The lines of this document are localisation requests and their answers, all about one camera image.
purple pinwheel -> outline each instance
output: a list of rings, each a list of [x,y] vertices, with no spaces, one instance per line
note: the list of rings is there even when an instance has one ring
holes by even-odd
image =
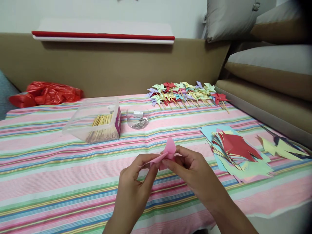
[[[154,93],[159,93],[157,89],[153,89],[153,88],[148,89],[148,91],[150,92],[146,94],[147,97],[153,96]]]
[[[190,99],[190,100],[195,100],[196,101],[196,99],[194,97],[192,97],[191,95],[184,94],[184,96],[185,96],[186,99]]]
[[[197,85],[195,86],[195,88],[203,89],[202,84],[199,81],[196,81],[196,83],[197,83]]]
[[[156,99],[151,99],[151,98],[149,98],[149,100],[151,100],[151,101],[152,101],[152,105],[153,105],[153,106],[155,106],[155,105],[156,105],[156,103],[157,103],[157,102],[156,102]]]

red pinwheel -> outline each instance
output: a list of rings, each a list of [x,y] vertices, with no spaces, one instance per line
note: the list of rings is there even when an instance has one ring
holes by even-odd
[[[218,105],[220,101],[228,101],[224,94],[214,93],[214,94],[211,94],[211,96],[215,97],[214,98],[214,103],[216,105]]]
[[[226,110],[228,114],[230,113],[227,109],[227,106],[224,104],[224,101],[228,101],[224,94],[211,93],[210,95],[213,98],[213,101],[216,105],[219,104],[219,106],[221,106],[222,109]]]
[[[171,83],[165,82],[165,83],[163,83],[163,85],[166,86],[167,92],[170,92],[171,88],[176,87],[172,82]]]

red stripe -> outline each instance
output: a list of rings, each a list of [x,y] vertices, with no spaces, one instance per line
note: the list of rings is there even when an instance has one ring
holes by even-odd
[[[109,33],[82,33],[82,32],[46,32],[32,31],[38,37],[79,37],[79,38],[112,38],[112,39],[139,39],[139,40],[166,40],[172,41],[174,36],[153,36],[153,35],[131,35],[131,34],[109,34]]]

folded pink paper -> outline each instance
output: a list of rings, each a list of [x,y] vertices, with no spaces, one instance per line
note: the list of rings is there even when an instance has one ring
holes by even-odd
[[[169,160],[174,161],[175,153],[176,153],[176,145],[173,139],[171,137],[168,137],[167,143],[166,143],[165,149],[162,152],[162,155],[158,156],[157,158],[154,158],[153,160],[149,161],[146,164],[150,163],[150,166],[151,166],[153,163],[159,163],[163,159],[169,159]],[[167,169],[167,166],[161,163],[159,170],[161,171],[164,169]]]

table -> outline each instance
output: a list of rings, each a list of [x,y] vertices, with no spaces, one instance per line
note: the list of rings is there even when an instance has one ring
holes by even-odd
[[[230,114],[203,103],[188,110],[160,110],[144,95],[120,96],[120,139],[94,145],[61,133],[80,104],[13,110],[0,122],[0,233],[101,233],[113,212],[120,171],[140,153],[159,153],[168,136],[203,154],[245,214],[276,215],[311,200],[312,160],[272,157],[276,175],[250,184],[239,184],[218,169],[202,126],[230,125],[261,151],[256,137],[272,139],[257,120],[231,104]],[[150,110],[145,129],[127,125],[125,112],[131,105]],[[188,234],[214,224],[186,184],[163,170],[133,233]]]

